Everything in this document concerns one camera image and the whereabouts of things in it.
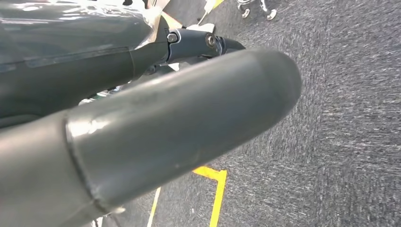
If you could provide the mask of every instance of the gray plastic part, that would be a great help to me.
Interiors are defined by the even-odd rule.
[[[301,93],[296,64],[244,50],[69,113],[67,136],[92,196],[120,206],[268,130]]]
[[[67,151],[65,115],[0,133],[1,227],[74,227],[104,214]]]

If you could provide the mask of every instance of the yellow floor marking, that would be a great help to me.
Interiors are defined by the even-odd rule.
[[[210,218],[209,227],[217,227],[220,215],[221,204],[223,202],[224,187],[226,185],[227,170],[216,171],[212,168],[201,166],[194,173],[217,181],[216,196],[214,198],[212,217]]]
[[[220,5],[224,0],[216,0],[216,3],[214,3],[213,8],[216,8],[218,5]]]
[[[153,200],[152,210],[150,211],[150,216],[149,216],[147,227],[152,226],[153,217],[155,216],[155,212],[156,212],[157,200],[159,199],[159,195],[160,195],[160,190],[161,190],[161,187],[156,190],[155,199]]]

